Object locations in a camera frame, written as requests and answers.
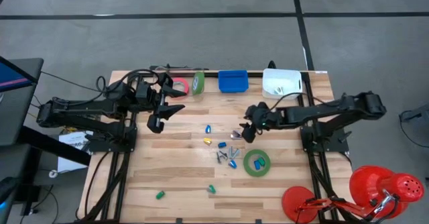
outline green masking tape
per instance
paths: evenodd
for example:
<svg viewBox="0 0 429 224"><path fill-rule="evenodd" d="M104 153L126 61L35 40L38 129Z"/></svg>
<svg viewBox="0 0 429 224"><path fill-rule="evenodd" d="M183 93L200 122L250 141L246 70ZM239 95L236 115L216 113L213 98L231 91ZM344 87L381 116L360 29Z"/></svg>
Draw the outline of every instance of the green masking tape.
<svg viewBox="0 0 429 224"><path fill-rule="evenodd" d="M192 94L197 95L204 91L204 73L196 72L192 81Z"/></svg>
<svg viewBox="0 0 429 224"><path fill-rule="evenodd" d="M259 157L262 157L265 160L265 166L264 166L263 170L254 170L254 169L252 169L252 167L250 167L249 160L250 160L250 157L252 157L254 155L258 155ZM250 150L244 156L243 165L244 165L244 169L246 170L246 172L248 174L250 174L251 176L254 176L254 177L260 177L260 176L264 176L265 174L268 173L269 167L271 166L271 160L269 160L267 153L265 153L262 150Z"/></svg>

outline white plastic box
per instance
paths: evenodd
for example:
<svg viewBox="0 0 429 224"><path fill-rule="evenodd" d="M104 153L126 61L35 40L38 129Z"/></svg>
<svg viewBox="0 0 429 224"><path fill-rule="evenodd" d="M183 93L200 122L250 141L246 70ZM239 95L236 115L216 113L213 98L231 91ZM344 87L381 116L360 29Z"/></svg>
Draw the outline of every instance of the white plastic box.
<svg viewBox="0 0 429 224"><path fill-rule="evenodd" d="M279 99L289 93L302 93L301 72L298 70L265 69L262 76L262 96ZM285 97L295 99L298 94Z"/></svg>

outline wooden table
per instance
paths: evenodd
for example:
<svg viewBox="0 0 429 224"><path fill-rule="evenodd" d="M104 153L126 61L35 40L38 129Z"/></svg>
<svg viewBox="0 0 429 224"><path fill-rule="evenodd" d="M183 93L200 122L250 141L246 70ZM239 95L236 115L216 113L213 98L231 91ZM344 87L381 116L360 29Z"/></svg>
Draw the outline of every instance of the wooden table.
<svg viewBox="0 0 429 224"><path fill-rule="evenodd" d="M111 82L119 80L125 73L114 71ZM325 101L332 100L328 74L309 72L309 76L313 95ZM161 134L154 134L146 127L149 113L140 113L137 116L138 139L129 163L121 222L174 223L176 218L183 218L186 223L254 223L256 219L262 219L263 223L291 223L282 211L284 191L291 186L305 186L313 190L299 130L265 131L252 144L230 139L231 131L240 130L239 123L245 123L243 116L248 106L260 101L272 106L276 102L262 97L261 83L261 78L249 78L249 89L245 93L222 94L217 78L206 78L203 94L168 100L171 105L185 104L186 107L166 121ZM293 105L298 105L298 102L282 101L279 104ZM204 132L208 124L212 127L211 134ZM203 142L204 137L212 138L211 146ZM237 169L229 167L227 162L218 164L216 152L219 142L241 150L236 158ZM244 170L243 157L252 149L263 150L271 158L271 170L265 176L252 177ZM91 158L79 217L83 216L86 190L102 155L98 153ZM88 209L106 188L111 156L109 154L104 159L97 172ZM334 190L340 197L352 201L349 162L338 153L326 153L326 157ZM206 191L210 184L216 188L216 194ZM166 195L156 200L155 196L161 190ZM115 201L116 192L111 200L110 218L113 217Z"/></svg>

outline gray carpet floor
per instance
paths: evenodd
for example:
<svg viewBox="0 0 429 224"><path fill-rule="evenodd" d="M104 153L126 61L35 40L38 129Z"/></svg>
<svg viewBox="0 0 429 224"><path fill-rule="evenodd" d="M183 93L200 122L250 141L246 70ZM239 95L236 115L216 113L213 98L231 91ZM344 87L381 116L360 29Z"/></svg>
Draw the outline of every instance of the gray carpet floor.
<svg viewBox="0 0 429 224"><path fill-rule="evenodd" d="M304 13L428 11L429 0L300 0ZM3 15L106 15L201 12L295 12L294 0L3 0ZM398 114L429 103L429 17L304 18L312 61L327 70L336 97L372 90L381 95L387 114L379 121L350 127L353 168L385 166L424 181L429 177L429 149L406 139ZM99 75L150 65L195 66L213 70L262 70L270 60L278 68L306 70L295 17L212 19L52 19L0 20L0 55L8 59L43 58L43 70L93 87ZM92 92L42 75L36 90L41 101L53 96L85 100ZM25 124L41 129L30 116ZM417 142L429 145L428 124L404 125ZM40 168L56 168L44 154ZM54 184L60 204L58 222L74 220L86 170L38 184ZM427 223L426 195L386 223ZM20 206L8 223L18 224ZM54 200L23 223L51 223Z"/></svg>

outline red clamp lamp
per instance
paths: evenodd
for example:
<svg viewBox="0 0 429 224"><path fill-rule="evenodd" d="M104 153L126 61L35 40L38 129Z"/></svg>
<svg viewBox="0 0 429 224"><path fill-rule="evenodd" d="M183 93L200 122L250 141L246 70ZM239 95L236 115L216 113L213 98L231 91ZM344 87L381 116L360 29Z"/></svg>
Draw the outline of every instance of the red clamp lamp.
<svg viewBox="0 0 429 224"><path fill-rule="evenodd" d="M356 204L338 197L316 199L302 186L289 188L282 197L282 207L289 219L309 223L318 211L342 209L363 218L363 223L380 223L403 213L409 203L423 197L422 183L410 174L394 173L378 166L362 166L350 178L350 192Z"/></svg>

